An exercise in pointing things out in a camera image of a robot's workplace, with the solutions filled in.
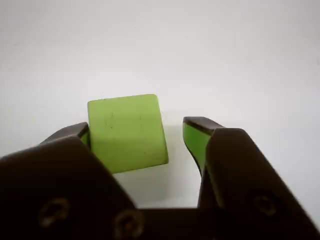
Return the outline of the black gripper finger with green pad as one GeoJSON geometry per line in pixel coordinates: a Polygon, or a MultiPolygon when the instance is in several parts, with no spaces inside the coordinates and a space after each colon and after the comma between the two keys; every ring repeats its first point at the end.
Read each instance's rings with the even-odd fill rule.
{"type": "Polygon", "coordinates": [[[317,240],[320,232],[255,142],[241,128],[183,118],[183,141],[201,175],[197,206],[226,214],[244,240],[317,240]]]}
{"type": "Polygon", "coordinates": [[[134,240],[144,218],[89,147],[85,122],[0,159],[3,240],[134,240]]]}

